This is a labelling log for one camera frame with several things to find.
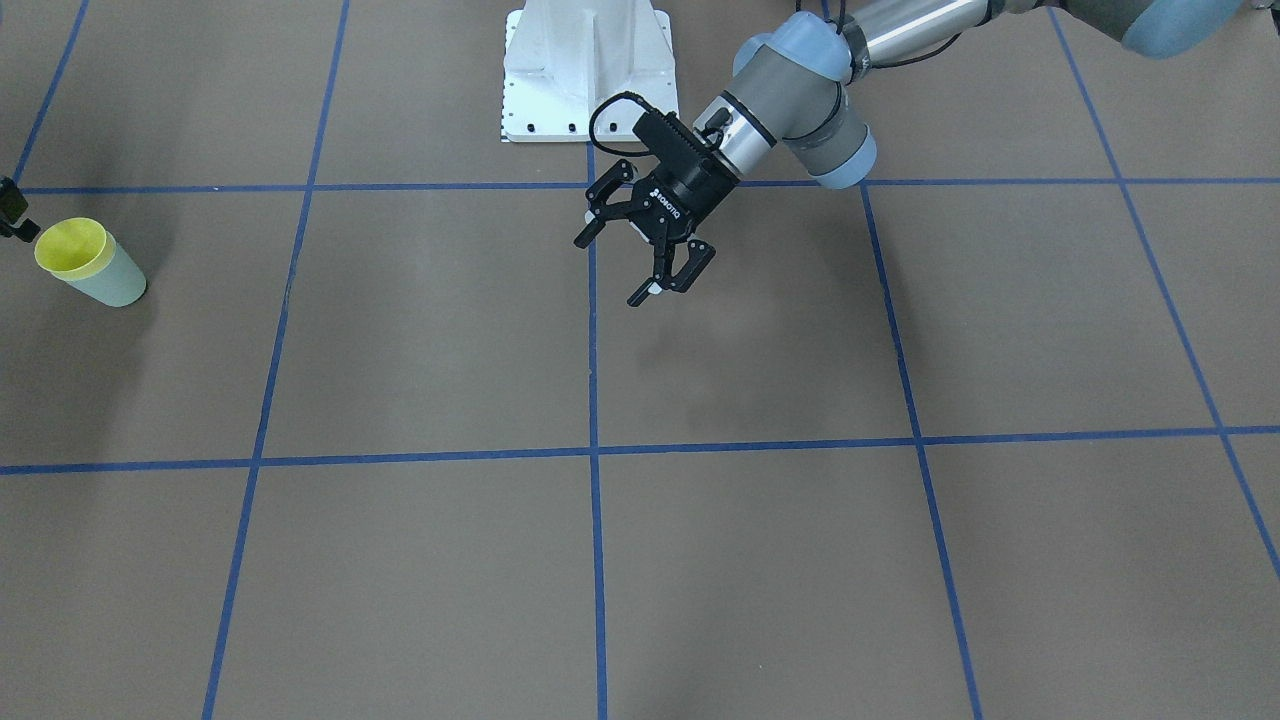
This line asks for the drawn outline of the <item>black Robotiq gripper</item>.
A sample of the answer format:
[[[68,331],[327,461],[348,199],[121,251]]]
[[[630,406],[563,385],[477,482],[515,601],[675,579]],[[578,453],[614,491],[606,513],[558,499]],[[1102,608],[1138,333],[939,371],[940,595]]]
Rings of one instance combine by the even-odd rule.
[[[648,152],[632,163],[618,160],[586,188],[585,227],[573,238],[573,246],[589,249],[607,223],[630,219],[635,232],[652,243],[653,252],[650,274],[627,299],[630,307],[639,307],[653,295],[687,292],[707,269],[716,247],[691,236],[739,187],[741,177],[717,155],[672,160]],[[634,179],[630,197],[613,202],[614,192]],[[675,269],[680,247],[686,249],[687,256]]]

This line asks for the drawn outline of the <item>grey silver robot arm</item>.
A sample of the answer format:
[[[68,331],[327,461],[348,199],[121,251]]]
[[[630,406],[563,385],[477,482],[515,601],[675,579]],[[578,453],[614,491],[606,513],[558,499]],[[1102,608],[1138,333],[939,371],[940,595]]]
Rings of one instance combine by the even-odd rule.
[[[622,222],[649,247],[652,266],[628,296],[685,293],[716,256],[698,232],[707,218],[778,146],[828,190],[860,184],[878,146],[850,88],[869,74],[929,61],[968,31],[1039,1],[846,3],[833,15],[796,3],[776,29],[737,49],[727,85],[694,120],[662,110],[635,90],[595,105],[589,143],[614,163],[585,188],[577,249]]]

